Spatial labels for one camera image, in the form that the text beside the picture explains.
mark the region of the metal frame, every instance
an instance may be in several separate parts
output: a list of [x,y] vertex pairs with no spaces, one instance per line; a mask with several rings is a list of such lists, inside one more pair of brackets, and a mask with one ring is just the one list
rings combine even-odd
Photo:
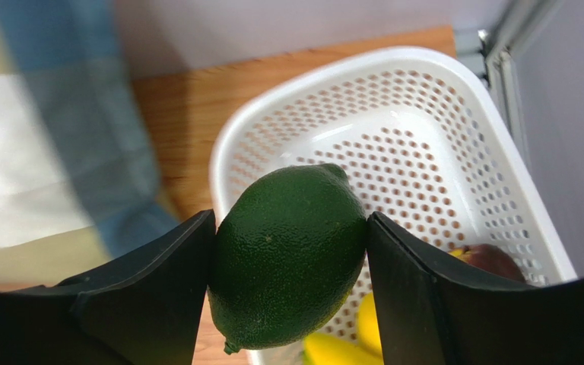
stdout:
[[566,0],[514,0],[486,37],[484,54],[492,96],[506,127],[530,169],[519,81],[513,58],[525,51]]

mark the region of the white plastic basket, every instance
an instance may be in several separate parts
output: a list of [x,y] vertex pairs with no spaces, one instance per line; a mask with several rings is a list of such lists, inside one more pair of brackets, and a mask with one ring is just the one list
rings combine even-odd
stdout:
[[[328,65],[247,103],[211,162],[223,219],[243,190],[281,167],[341,165],[367,212],[382,211],[441,249],[492,243],[528,282],[576,278],[488,92],[461,63],[427,49],[381,49]],[[323,331],[356,341],[368,265]],[[250,351],[254,364],[301,364],[300,343]]]

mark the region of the banana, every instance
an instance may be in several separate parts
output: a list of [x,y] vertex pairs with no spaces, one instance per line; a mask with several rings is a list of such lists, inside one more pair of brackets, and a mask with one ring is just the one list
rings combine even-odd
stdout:
[[357,313],[357,338],[363,348],[382,357],[373,293],[368,293],[360,303],[360,311]]
[[303,340],[305,365],[384,365],[376,357],[356,344],[324,333],[313,333]]

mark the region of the gray wall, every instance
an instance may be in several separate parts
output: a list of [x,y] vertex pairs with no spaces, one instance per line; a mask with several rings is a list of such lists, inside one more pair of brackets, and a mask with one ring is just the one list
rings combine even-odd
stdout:
[[133,77],[453,24],[493,24],[508,0],[115,0]]
[[584,1],[566,1],[515,55],[531,174],[584,275]]

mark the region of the wooden table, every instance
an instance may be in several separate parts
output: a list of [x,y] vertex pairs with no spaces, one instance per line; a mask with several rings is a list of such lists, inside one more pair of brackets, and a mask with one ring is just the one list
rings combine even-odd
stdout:
[[[245,102],[304,72],[388,46],[422,46],[455,56],[451,27],[385,36],[254,59],[180,75],[135,81],[135,96],[157,150],[164,184],[182,218],[211,208],[208,164],[222,125]],[[246,353],[227,356],[208,306],[202,313],[195,365],[244,365]]]

